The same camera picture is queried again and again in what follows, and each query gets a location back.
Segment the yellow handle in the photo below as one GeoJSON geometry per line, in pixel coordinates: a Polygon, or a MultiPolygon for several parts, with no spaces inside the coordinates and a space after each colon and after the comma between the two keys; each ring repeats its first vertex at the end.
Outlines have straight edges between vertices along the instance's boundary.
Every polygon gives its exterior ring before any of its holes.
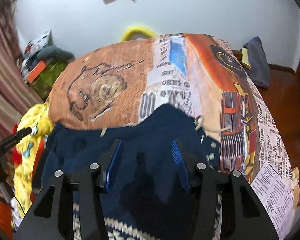
{"type": "Polygon", "coordinates": [[[130,27],[130,28],[125,30],[125,32],[123,33],[123,35],[120,39],[120,42],[128,41],[130,39],[131,35],[134,34],[134,33],[141,33],[145,36],[148,36],[149,38],[157,36],[157,34],[155,34],[153,31],[149,30],[146,27],[133,26],[133,27],[130,27]]]}

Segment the folded blue clothing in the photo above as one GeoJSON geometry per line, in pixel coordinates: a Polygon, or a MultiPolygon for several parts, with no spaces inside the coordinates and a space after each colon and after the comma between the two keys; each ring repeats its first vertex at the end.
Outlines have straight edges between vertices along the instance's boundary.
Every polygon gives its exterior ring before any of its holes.
{"type": "Polygon", "coordinates": [[[120,239],[140,238],[132,233],[135,230],[156,239],[186,239],[196,200],[181,187],[172,141],[180,139],[187,152],[214,170],[220,168],[220,143],[202,129],[197,132],[192,117],[168,104],[137,126],[108,128],[103,137],[100,133],[71,130],[56,123],[47,141],[42,186],[57,170],[72,173],[97,163],[100,154],[109,151],[115,139],[121,139],[123,154],[114,185],[108,194],[100,194],[109,234],[119,234],[120,239]],[[113,232],[118,231],[116,223],[121,224],[119,233],[113,232]]]}
{"type": "Polygon", "coordinates": [[[244,47],[248,49],[248,59],[251,65],[251,69],[245,67],[248,76],[257,87],[267,89],[270,84],[271,74],[261,39],[256,36],[246,43],[244,47]]]}

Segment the orange sleeve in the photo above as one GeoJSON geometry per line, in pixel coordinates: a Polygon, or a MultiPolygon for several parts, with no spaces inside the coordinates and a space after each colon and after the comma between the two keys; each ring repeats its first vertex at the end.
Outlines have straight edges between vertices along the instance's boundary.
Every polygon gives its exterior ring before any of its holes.
{"type": "MultiPolygon", "coordinates": [[[[43,136],[43,139],[41,140],[41,142],[39,143],[37,154],[35,155],[34,164],[33,164],[33,168],[32,168],[32,174],[31,174],[32,178],[34,177],[34,175],[37,171],[38,163],[41,159],[41,156],[42,156],[43,152],[44,152],[44,136],[43,136]]],[[[36,197],[37,194],[38,193],[34,194],[33,191],[31,192],[31,194],[30,194],[31,202],[34,202],[35,197],[36,197]]]]}
{"type": "Polygon", "coordinates": [[[0,201],[0,228],[12,240],[11,206],[0,201]]]}

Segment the pink curtain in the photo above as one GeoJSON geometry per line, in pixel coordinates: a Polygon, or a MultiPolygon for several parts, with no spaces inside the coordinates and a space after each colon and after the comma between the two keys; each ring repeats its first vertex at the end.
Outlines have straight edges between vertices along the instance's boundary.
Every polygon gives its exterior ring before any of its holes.
{"type": "Polygon", "coordinates": [[[30,107],[42,99],[19,72],[22,53],[13,24],[9,0],[0,1],[0,139],[8,136],[12,127],[30,107]]]}

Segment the yellow plush toy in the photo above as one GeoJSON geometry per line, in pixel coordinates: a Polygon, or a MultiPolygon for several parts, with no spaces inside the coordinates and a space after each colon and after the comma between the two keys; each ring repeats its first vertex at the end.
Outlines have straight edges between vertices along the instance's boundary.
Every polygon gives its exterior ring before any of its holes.
{"type": "Polygon", "coordinates": [[[32,133],[25,136],[17,145],[17,151],[22,155],[22,163],[15,169],[14,187],[16,198],[20,201],[25,212],[31,206],[31,176],[38,146],[45,134],[50,134],[53,124],[48,117],[49,104],[34,105],[21,118],[17,131],[31,127],[32,133]]]}

